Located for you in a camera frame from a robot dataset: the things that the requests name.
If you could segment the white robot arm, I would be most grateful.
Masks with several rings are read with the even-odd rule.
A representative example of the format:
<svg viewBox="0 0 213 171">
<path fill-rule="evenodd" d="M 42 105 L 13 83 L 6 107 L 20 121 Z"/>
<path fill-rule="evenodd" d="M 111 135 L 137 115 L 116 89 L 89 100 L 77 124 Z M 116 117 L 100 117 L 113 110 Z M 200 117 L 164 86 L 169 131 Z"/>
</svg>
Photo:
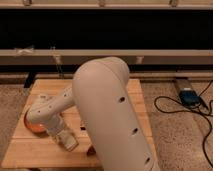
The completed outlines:
<svg viewBox="0 0 213 171">
<path fill-rule="evenodd" d="M 60 113 L 76 107 L 104 171 L 161 171 L 126 89 L 129 68 L 117 57 L 90 60 L 55 97 L 40 96 L 27 120 L 59 134 Z"/>
</svg>

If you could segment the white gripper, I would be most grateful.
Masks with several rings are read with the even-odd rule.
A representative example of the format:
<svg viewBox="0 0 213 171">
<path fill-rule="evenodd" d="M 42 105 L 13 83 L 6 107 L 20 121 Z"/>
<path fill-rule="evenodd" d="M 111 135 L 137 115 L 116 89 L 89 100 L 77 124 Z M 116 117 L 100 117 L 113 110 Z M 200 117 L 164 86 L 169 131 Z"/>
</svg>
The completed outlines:
<svg viewBox="0 0 213 171">
<path fill-rule="evenodd" d="M 78 145 L 75 134 L 64 121 L 47 124 L 46 129 L 52 139 L 64 149 L 73 150 Z"/>
</svg>

